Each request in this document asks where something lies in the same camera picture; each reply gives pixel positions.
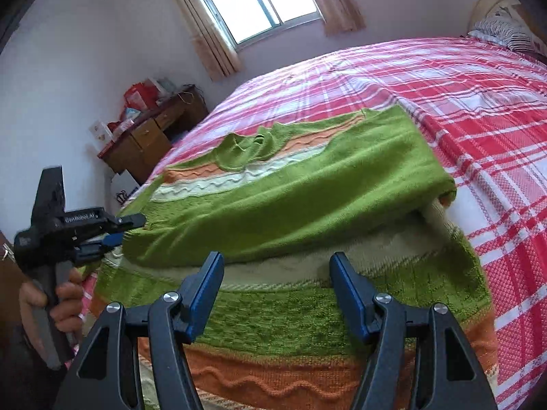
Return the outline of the person's left hand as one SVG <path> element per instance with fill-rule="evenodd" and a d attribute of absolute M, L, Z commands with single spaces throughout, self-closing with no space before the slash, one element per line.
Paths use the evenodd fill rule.
<path fill-rule="evenodd" d="M 56 287 L 56 294 L 60 303 L 51 309 L 50 316 L 58 330 L 72 333 L 79 340 L 82 337 L 82 274 L 77 269 L 72 269 L 69 272 L 69 280 Z M 44 348 L 32 311 L 34 308 L 44 308 L 46 302 L 45 294 L 35 284 L 21 284 L 18 303 L 22 326 L 31 345 L 39 352 L 43 352 Z"/>

